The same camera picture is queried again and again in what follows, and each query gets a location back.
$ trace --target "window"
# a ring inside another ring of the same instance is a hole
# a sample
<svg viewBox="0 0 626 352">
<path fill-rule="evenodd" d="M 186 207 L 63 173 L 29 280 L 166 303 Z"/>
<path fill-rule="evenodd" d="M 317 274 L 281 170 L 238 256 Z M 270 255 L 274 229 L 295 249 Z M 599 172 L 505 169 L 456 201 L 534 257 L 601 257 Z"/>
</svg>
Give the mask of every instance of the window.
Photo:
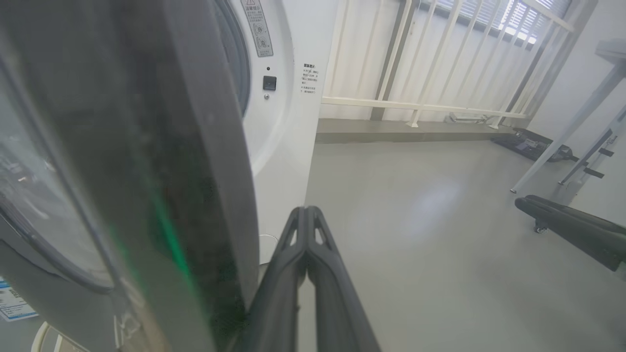
<svg viewBox="0 0 626 352">
<path fill-rule="evenodd" d="M 539 4 L 545 6 L 550 10 L 553 14 L 557 15 L 559 18 L 563 18 L 567 9 L 570 7 L 570 3 L 572 0 L 536 0 Z M 425 3 L 432 3 L 433 0 L 423 0 Z M 454 5 L 454 0 L 439 0 L 437 2 L 437 7 L 446 9 L 448 11 L 452 10 Z M 460 16 L 466 18 L 472 18 L 474 13 L 476 12 L 476 8 L 478 7 L 478 0 L 465 0 L 461 5 L 461 11 L 459 13 Z M 478 17 L 476 18 L 477 22 L 483 23 L 485 25 L 489 24 L 492 15 L 495 13 L 495 20 L 493 21 L 492 27 L 495 29 L 502 30 L 505 27 L 505 24 L 508 20 L 509 14 L 513 11 L 511 15 L 511 20 L 506 26 L 505 31 L 511 35 L 515 35 L 518 27 L 520 26 L 520 22 L 522 17 L 524 16 L 524 12 L 526 11 L 527 5 L 522 2 L 515 0 L 502 0 L 500 4 L 498 4 L 497 0 L 484 0 L 483 5 L 480 7 L 480 12 L 478 13 Z M 547 18 L 545 16 L 540 16 L 539 12 L 533 8 L 528 11 L 528 15 L 524 19 L 524 22 L 521 24 L 521 28 L 517 37 L 526 40 L 531 28 L 532 33 L 530 33 L 530 39 L 528 42 L 530 44 L 534 44 L 536 42 L 536 37 L 541 32 L 541 27 L 547 22 Z"/>
</svg>

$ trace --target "button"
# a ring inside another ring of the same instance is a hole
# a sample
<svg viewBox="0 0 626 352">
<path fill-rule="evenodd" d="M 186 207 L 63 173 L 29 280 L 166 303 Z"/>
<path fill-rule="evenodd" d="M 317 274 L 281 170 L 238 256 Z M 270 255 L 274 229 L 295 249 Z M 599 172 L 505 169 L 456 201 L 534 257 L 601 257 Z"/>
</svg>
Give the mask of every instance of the button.
<svg viewBox="0 0 626 352">
<path fill-rule="evenodd" d="M 263 76 L 263 89 L 264 90 L 276 90 L 276 77 Z"/>
</svg>

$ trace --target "railing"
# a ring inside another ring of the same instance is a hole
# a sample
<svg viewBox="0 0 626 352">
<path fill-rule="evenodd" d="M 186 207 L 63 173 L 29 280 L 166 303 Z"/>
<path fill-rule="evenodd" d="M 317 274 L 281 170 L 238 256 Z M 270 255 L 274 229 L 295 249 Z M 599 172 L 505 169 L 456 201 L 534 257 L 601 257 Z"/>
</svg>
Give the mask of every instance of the railing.
<svg viewBox="0 0 626 352">
<path fill-rule="evenodd" d="M 365 109 L 325 106 L 321 117 L 363 119 L 371 108 L 373 120 L 416 127 L 455 113 L 484 116 L 495 128 L 504 117 L 528 118 L 574 32 L 536 0 L 373 1 L 344 0 L 322 99 Z M 570 22 L 580 8 L 567 10 Z"/>
</svg>

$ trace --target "wall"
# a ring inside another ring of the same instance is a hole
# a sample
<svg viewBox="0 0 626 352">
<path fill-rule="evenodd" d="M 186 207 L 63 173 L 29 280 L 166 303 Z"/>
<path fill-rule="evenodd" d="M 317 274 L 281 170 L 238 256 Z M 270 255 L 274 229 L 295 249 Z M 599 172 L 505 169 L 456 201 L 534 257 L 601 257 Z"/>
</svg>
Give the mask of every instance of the wall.
<svg viewBox="0 0 626 352">
<path fill-rule="evenodd" d="M 349 98 L 368 98 L 375 99 L 376 89 L 380 79 L 382 67 L 384 65 L 385 56 L 387 53 L 387 47 L 391 39 L 394 22 L 398 13 L 398 7 L 400 5 L 399 0 L 387 0 L 384 1 L 384 6 L 379 15 L 379 22 L 372 41 L 372 49 L 370 50 L 371 57 L 366 66 L 365 74 L 362 79 L 362 88 L 357 89 L 359 82 L 359 75 L 364 64 L 365 52 L 367 48 L 367 41 L 369 39 L 369 33 L 374 21 L 374 14 L 379 6 L 379 0 L 359 0 L 352 1 L 351 7 L 348 12 L 346 28 L 344 32 L 344 39 L 342 42 L 341 53 L 338 57 L 336 72 L 332 69 L 335 65 L 335 59 L 338 47 L 338 38 L 335 38 L 333 50 L 331 52 L 331 60 L 329 63 L 329 71 L 326 78 L 326 84 L 324 88 L 324 96 L 340 96 Z M 344 13 L 344 3 L 340 4 L 338 18 L 341 19 Z M 413 54 L 417 47 L 423 24 L 428 17 L 426 11 L 415 11 L 411 20 L 411 27 L 409 30 L 409 36 L 406 41 L 403 55 L 398 68 L 398 73 L 394 81 L 394 85 L 391 90 L 389 100 L 395 101 L 409 101 L 417 102 L 417 96 L 419 95 L 419 89 L 423 86 L 426 74 L 430 68 L 430 64 L 433 60 L 434 53 L 437 45 L 441 40 L 446 22 L 448 19 L 441 16 L 433 16 L 428 28 L 424 43 L 418 54 L 418 60 L 411 77 L 408 77 L 409 67 L 413 60 Z M 467 30 L 466 26 L 461 24 L 455 24 L 453 32 L 449 40 L 449 46 L 447 52 L 443 52 L 439 57 L 442 60 L 438 74 L 433 77 L 434 85 L 430 95 L 430 99 L 426 100 L 430 104 L 438 105 L 451 105 L 451 106 L 465 106 L 474 108 L 487 108 L 493 110 L 499 110 L 502 105 L 502 101 L 506 95 L 510 92 L 509 89 L 513 89 L 512 84 L 514 77 L 511 75 L 502 75 L 498 77 L 492 87 L 499 87 L 492 90 L 487 90 L 486 86 L 489 82 L 492 73 L 497 68 L 500 59 L 508 51 L 509 43 L 503 41 L 496 54 L 491 61 L 489 69 L 487 70 L 485 81 L 483 82 L 482 91 L 478 92 L 477 97 L 483 96 L 483 93 L 489 91 L 494 94 L 494 99 L 487 99 L 480 101 L 474 99 L 470 102 L 470 94 L 472 89 L 476 85 L 478 80 L 478 73 L 476 72 L 467 82 L 467 85 L 462 94 L 457 95 L 459 85 L 463 80 L 463 76 L 467 67 L 475 53 L 475 49 L 483 35 L 483 32 L 473 30 L 469 37 L 466 49 L 459 61 L 459 66 L 455 71 L 446 93 L 442 99 L 439 99 L 441 90 L 443 89 L 444 82 L 451 70 L 454 57 L 461 44 L 463 36 Z M 336 33 L 340 31 L 340 27 L 337 26 Z M 487 57 L 491 54 L 494 45 L 497 40 L 495 37 L 489 36 L 481 50 L 481 54 L 478 57 L 476 66 L 482 69 L 480 63 L 484 63 Z M 530 60 L 530 51 L 527 49 L 522 51 L 520 47 L 512 47 L 507 54 L 504 61 L 504 70 L 511 70 L 512 67 L 518 65 L 521 60 Z M 517 70 L 518 74 L 522 74 L 522 70 Z M 401 90 L 404 86 L 405 79 L 409 79 L 408 88 L 405 94 L 401 94 Z M 335 105 L 323 105 L 321 109 L 320 118 L 348 118 L 348 119 L 369 119 L 371 108 L 357 107 L 357 106 L 335 106 Z M 412 112 L 409 110 L 400 109 L 387 109 L 384 115 L 385 120 L 403 120 L 408 121 L 411 118 Z M 442 121 L 447 113 L 424 111 L 420 120 L 435 120 Z"/>
<path fill-rule="evenodd" d="M 611 150 L 615 154 L 596 168 L 605 176 L 589 177 L 570 207 L 626 225 L 626 138 L 618 140 Z"/>
<path fill-rule="evenodd" d="M 572 119 L 612 65 L 595 54 L 600 40 L 626 39 L 626 1 L 600 0 L 552 88 L 528 129 L 555 139 Z M 574 155 L 581 156 L 620 111 L 626 101 L 626 82 L 613 93 L 565 142 Z"/>
</svg>

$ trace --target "gray floor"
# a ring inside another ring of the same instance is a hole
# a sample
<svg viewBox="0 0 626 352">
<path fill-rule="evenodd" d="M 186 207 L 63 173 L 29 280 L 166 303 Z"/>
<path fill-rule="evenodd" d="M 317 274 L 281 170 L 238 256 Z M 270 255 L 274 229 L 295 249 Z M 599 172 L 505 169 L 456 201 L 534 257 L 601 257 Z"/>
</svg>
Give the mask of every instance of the gray floor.
<svg viewBox="0 0 626 352">
<path fill-rule="evenodd" d="M 35 334 L 43 321 L 39 316 L 11 322 L 0 318 L 0 351 L 30 351 Z"/>
<path fill-rule="evenodd" d="M 530 165 L 487 141 L 316 145 L 307 203 L 383 351 L 626 350 L 626 282 L 513 205 Z M 555 199 L 570 166 L 522 192 Z M 312 285 L 300 292 L 299 351 L 315 351 Z"/>
</svg>

